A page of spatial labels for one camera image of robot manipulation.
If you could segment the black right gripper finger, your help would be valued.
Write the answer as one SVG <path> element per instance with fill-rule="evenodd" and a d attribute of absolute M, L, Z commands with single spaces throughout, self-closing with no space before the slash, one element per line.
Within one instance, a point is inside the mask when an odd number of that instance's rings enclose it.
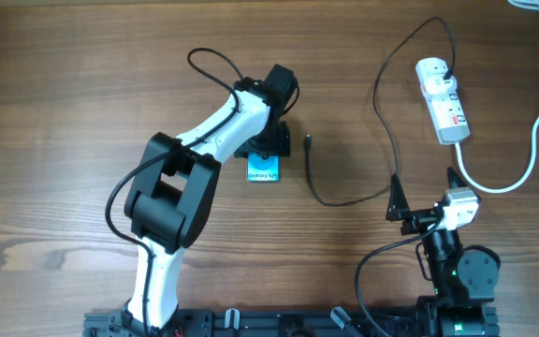
<path fill-rule="evenodd" d="M 453 167 L 448 167 L 446 170 L 448 186 L 450 189 L 463 188 L 467 184 L 465 181 L 458 175 Z"/>
<path fill-rule="evenodd" d="M 386 209 L 387 221 L 402 221 L 411 217 L 410 206 L 404 195 L 401 180 L 397 173 L 391 176 L 390 197 Z"/>

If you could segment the blue screen Galaxy smartphone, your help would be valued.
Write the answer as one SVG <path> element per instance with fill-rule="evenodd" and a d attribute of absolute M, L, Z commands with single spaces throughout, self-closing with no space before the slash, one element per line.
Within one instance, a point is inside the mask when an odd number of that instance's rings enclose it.
<path fill-rule="evenodd" d="M 280 161 L 278 156 L 264 158 L 250 153 L 247 158 L 246 178 L 252 183 L 276 183 L 280 180 Z"/>

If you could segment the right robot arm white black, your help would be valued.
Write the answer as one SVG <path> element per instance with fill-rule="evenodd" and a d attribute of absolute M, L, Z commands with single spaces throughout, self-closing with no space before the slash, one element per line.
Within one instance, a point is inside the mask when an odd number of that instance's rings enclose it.
<path fill-rule="evenodd" d="M 401 222 L 401 234 L 419 236 L 415 253 L 426 261 L 423 277 L 432 296 L 417 300 L 416 321 L 421 336 L 498 336 L 501 331 L 494 301 L 502 265 L 483 245 L 465 246 L 459 229 L 474 221 L 481 198 L 454 171 L 446 171 L 448 188 L 428 209 L 413 211 L 398 175 L 391 176 L 386 220 Z"/>

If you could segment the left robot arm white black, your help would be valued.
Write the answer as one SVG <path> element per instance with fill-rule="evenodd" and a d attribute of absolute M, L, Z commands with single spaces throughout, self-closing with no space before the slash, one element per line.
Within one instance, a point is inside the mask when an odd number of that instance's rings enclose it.
<path fill-rule="evenodd" d="M 294 72 L 275 65 L 262 81 L 236 81 L 224 106 L 196 128 L 150 138 L 141 158 L 145 168 L 124 204 L 140 244 L 135 291 L 121 311 L 131 335 L 169 334 L 183 257 L 208 221 L 225 161 L 245 158 L 252 180 L 278 181 L 279 160 L 290 155 L 281 118 L 297 88 Z"/>

